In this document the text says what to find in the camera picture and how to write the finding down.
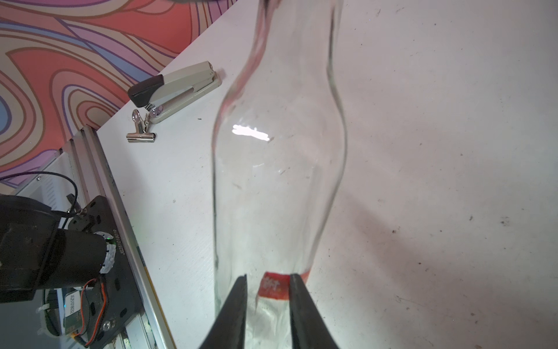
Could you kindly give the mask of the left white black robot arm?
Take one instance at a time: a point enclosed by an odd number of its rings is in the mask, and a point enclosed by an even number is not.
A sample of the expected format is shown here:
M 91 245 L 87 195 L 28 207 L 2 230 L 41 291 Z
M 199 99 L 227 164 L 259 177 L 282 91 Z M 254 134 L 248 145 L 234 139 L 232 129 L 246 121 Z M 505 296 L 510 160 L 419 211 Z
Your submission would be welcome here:
M 62 229 L 62 212 L 22 196 L 1 197 L 1 302 L 39 289 L 83 286 L 115 264 L 112 236 Z

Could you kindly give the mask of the clear bottle with black cap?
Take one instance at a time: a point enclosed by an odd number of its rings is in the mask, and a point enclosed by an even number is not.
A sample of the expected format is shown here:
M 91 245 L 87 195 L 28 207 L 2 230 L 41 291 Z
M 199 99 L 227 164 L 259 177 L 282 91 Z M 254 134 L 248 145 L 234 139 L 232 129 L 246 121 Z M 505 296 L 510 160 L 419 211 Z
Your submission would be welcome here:
M 347 157 L 334 79 L 340 1 L 261 1 L 244 69 L 212 135 L 215 301 L 247 277 L 246 348 L 290 348 L 289 301 L 265 272 L 306 279 Z

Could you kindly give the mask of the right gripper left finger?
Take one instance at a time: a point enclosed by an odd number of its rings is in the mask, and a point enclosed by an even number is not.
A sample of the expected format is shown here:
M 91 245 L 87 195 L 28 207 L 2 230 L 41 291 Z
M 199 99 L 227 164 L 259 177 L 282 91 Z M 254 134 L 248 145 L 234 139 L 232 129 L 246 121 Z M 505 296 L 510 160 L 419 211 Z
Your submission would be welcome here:
M 239 276 L 200 349 L 244 349 L 247 277 Z

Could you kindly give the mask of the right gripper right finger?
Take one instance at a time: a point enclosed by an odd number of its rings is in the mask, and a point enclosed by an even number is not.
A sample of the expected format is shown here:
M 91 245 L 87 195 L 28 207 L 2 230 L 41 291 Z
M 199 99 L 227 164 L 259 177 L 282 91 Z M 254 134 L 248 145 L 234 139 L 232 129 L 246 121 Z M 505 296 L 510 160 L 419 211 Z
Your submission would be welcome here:
M 339 349 L 299 274 L 289 276 L 292 348 Z

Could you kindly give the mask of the red bottle label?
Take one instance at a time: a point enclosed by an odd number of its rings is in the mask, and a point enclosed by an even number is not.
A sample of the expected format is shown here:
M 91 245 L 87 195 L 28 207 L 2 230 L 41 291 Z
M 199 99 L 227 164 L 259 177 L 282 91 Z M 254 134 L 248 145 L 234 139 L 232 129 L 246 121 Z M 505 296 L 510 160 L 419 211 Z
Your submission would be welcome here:
M 265 272 L 257 296 L 272 300 L 289 300 L 290 274 Z

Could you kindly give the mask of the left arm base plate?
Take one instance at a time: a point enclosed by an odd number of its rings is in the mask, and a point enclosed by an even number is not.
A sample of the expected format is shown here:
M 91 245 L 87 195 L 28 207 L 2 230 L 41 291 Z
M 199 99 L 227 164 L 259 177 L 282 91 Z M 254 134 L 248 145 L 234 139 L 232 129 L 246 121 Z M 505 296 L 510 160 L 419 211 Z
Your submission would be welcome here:
M 142 300 L 108 199 L 96 196 L 55 235 L 42 291 L 43 333 L 64 347 L 104 348 L 114 342 Z

